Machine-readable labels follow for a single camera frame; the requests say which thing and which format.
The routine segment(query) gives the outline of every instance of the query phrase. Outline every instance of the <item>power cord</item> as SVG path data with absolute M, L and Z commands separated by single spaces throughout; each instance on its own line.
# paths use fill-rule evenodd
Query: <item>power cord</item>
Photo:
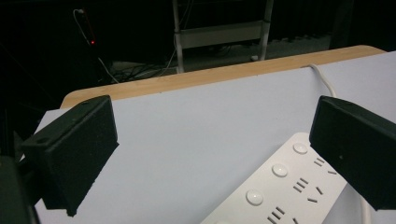
M 337 98 L 337 94 L 335 93 L 334 87 L 332 84 L 329 82 L 329 80 L 323 75 L 322 71 L 320 68 L 314 64 L 311 63 L 307 66 L 303 67 L 310 67 L 314 70 L 315 74 L 320 77 L 322 82 L 326 85 L 327 89 L 329 89 L 330 94 L 332 97 Z M 359 195 L 361 199 L 361 223 L 362 224 L 372 224 L 372 218 L 371 218 L 371 210 L 370 210 L 370 205 L 367 203 L 367 201 Z
M 88 37 L 85 35 L 84 31 L 82 30 L 81 25 L 79 24 L 79 21 L 78 21 L 77 16 L 76 16 L 77 13 L 79 13 L 79 14 L 84 14 L 84 9 L 73 9 L 73 17 L 74 17 L 74 19 L 75 19 L 75 22 L 76 22 L 76 24 L 77 24 L 77 26 L 78 26 L 78 29 L 79 29 L 79 31 L 81 32 L 82 36 L 84 37 L 85 41 L 87 41 L 88 46 L 91 47 L 92 45 L 91 45 L 90 40 L 89 40 Z M 105 64 L 103 63 L 102 59 L 100 59 L 100 58 L 98 57 L 98 61 L 99 61 L 99 63 L 105 68 L 106 73 L 111 77 L 111 79 L 113 79 L 114 82 L 119 83 L 119 82 L 114 78 L 114 76 L 108 71 L 108 69 L 107 69 L 107 67 L 105 66 Z
M 183 13 L 183 17 L 181 18 L 180 22 L 178 23 L 179 25 L 181 25 L 182 22 L 183 22 L 184 20 L 186 20 L 186 21 L 184 22 L 184 29 L 187 27 L 187 23 L 188 23 L 188 21 L 189 21 L 189 17 L 190 17 L 190 14 L 191 14 L 191 9 L 192 9 L 193 3 L 194 3 L 194 0 L 189 0 L 189 1 L 188 1 L 186 10 L 185 10 L 184 13 Z M 173 51 L 173 53 L 172 53 L 172 55 L 171 55 L 171 58 L 169 59 L 168 64 L 165 66 L 165 68 L 160 68 L 160 69 L 145 71 L 145 72 L 142 72 L 142 73 L 140 73 L 140 74 L 137 74 L 137 75 L 133 76 L 132 78 L 140 78 L 140 77 L 143 77 L 143 76 L 146 75 L 146 74 L 149 74 L 149 73 L 152 73 L 152 72 L 158 72 L 158 71 L 162 71 L 162 72 L 161 72 L 158 76 L 155 76 L 155 74 L 154 74 L 154 75 L 151 76 L 151 77 L 161 77 L 161 76 L 165 73 L 166 70 L 168 70 L 168 69 L 171 68 L 170 65 L 171 65 L 171 63 L 172 63 L 172 61 L 173 61 L 173 59 L 174 59 L 174 57 L 175 57 L 176 51 L 177 51 L 177 47 L 176 47 L 176 40 L 175 40 L 175 36 L 174 36 L 174 51 Z

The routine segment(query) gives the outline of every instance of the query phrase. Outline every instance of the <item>wooden table edge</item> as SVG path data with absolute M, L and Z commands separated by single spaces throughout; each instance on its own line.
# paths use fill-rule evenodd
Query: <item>wooden table edge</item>
M 343 49 L 331 49 L 254 63 L 240 63 L 229 66 L 175 74 L 166 77 L 153 77 L 144 80 L 124 82 L 107 86 L 72 91 L 64 97 L 61 108 L 74 106 L 95 96 L 110 95 L 119 100 L 163 91 L 173 91 L 188 87 L 250 77 L 300 68 L 309 63 L 325 64 L 385 53 L 371 46 L 354 46 Z

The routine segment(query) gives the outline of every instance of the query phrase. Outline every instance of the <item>power strip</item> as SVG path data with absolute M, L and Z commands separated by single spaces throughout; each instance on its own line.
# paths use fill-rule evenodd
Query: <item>power strip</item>
M 202 223 L 322 223 L 346 183 L 296 133 Z

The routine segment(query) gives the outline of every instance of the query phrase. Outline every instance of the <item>power outlet socket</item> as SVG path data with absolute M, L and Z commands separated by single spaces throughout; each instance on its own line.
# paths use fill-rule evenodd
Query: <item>power outlet socket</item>
M 202 223 L 322 223 L 346 183 L 296 133 Z

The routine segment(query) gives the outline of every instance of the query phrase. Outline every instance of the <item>metal stand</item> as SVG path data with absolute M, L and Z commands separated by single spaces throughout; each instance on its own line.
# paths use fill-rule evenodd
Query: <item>metal stand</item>
M 178 73 L 184 72 L 183 49 L 259 38 L 259 59 L 265 59 L 274 0 L 267 0 L 263 21 L 252 21 L 187 30 L 180 30 L 177 0 L 173 0 L 172 4 L 175 21 L 175 47 L 177 50 Z

